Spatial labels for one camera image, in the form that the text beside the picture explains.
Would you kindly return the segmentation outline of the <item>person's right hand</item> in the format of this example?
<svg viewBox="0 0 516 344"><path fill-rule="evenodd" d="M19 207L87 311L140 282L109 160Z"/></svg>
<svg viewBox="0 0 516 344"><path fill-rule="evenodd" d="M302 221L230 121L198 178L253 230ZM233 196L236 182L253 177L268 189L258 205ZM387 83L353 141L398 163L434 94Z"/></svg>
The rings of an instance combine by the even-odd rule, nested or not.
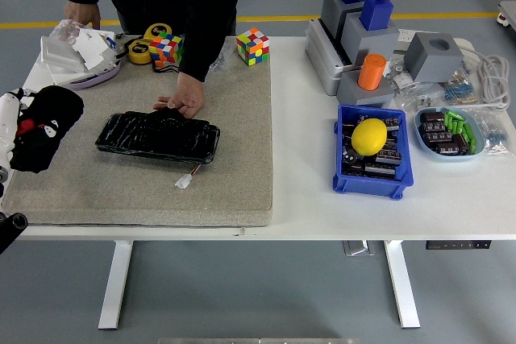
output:
<svg viewBox="0 0 516 344"><path fill-rule="evenodd" d="M101 27L101 15L98 4L82 4L67 1L64 5L64 16L82 25L91 25L93 29Z"/></svg>

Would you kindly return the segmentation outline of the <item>person's left hand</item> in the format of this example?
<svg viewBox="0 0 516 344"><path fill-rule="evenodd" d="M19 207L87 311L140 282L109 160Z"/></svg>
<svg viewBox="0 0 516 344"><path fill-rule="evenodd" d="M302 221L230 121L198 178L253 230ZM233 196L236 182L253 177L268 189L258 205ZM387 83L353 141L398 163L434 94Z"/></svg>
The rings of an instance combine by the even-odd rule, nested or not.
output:
<svg viewBox="0 0 516 344"><path fill-rule="evenodd" d="M194 118L204 106L203 83L188 74L179 73L176 91L170 97L158 97L152 108L160 110L168 107L177 110L185 118Z"/></svg>

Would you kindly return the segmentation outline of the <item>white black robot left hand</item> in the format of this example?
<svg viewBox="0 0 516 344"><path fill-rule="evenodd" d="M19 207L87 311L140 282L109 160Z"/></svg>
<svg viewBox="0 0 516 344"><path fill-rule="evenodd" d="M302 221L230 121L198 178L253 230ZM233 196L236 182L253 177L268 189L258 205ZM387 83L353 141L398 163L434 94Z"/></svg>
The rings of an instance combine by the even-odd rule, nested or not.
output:
<svg viewBox="0 0 516 344"><path fill-rule="evenodd" d="M1 178L11 169L39 173L49 168L64 135L63 89L16 89L1 96Z"/></svg>

